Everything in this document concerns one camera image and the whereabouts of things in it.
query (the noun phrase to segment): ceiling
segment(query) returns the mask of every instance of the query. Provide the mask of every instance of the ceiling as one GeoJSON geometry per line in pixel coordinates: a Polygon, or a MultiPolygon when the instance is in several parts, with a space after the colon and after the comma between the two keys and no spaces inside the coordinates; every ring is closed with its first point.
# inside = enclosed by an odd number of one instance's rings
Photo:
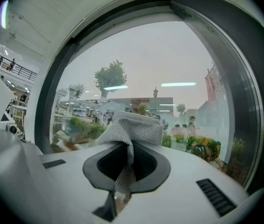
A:
{"type": "Polygon", "coordinates": [[[0,44],[42,63],[63,21],[82,0],[10,0],[0,44]]]}

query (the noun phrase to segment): vent grille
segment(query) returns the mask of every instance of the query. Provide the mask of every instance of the vent grille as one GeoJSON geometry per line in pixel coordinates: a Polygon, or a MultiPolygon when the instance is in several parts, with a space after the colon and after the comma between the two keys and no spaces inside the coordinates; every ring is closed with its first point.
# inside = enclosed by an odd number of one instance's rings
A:
{"type": "Polygon", "coordinates": [[[51,162],[45,162],[43,163],[44,168],[52,168],[61,164],[66,163],[65,160],[59,159],[59,160],[55,160],[55,161],[51,161],[51,162]]]}
{"type": "Polygon", "coordinates": [[[236,208],[211,180],[203,179],[196,183],[221,217],[236,208]]]}

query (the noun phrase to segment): gray cloth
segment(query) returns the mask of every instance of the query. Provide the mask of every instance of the gray cloth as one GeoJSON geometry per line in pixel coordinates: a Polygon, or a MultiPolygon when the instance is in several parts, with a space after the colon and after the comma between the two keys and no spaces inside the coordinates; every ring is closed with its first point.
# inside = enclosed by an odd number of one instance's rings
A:
{"type": "Polygon", "coordinates": [[[128,145],[128,161],[115,182],[115,191],[130,194],[130,185],[135,182],[133,172],[134,148],[132,140],[162,145],[163,124],[143,115],[118,111],[112,124],[97,139],[97,144],[120,141],[128,145]]]}

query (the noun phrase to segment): fluorescent light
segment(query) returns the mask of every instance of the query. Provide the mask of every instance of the fluorescent light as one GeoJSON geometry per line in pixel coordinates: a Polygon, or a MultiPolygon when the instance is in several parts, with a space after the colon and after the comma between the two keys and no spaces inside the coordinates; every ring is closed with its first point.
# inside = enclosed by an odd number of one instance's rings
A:
{"type": "Polygon", "coordinates": [[[4,1],[1,6],[1,14],[0,14],[0,24],[3,29],[7,27],[7,4],[8,0],[4,1]]]}
{"type": "Polygon", "coordinates": [[[128,88],[128,86],[126,86],[126,85],[120,85],[120,86],[105,87],[104,90],[113,91],[113,90],[127,89],[127,88],[128,88]]]}
{"type": "Polygon", "coordinates": [[[163,83],[161,86],[163,87],[169,87],[169,86],[192,86],[196,85],[195,82],[185,82],[185,83],[163,83]]]}

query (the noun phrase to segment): balcony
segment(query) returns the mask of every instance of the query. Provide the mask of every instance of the balcony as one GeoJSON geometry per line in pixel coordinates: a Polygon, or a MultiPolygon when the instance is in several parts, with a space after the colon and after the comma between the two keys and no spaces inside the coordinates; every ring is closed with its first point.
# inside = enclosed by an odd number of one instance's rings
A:
{"type": "Polygon", "coordinates": [[[0,69],[10,71],[14,76],[19,76],[22,79],[24,78],[24,80],[29,80],[31,83],[35,81],[37,73],[28,70],[17,63],[11,66],[11,63],[11,60],[6,59],[0,55],[0,69]]]}

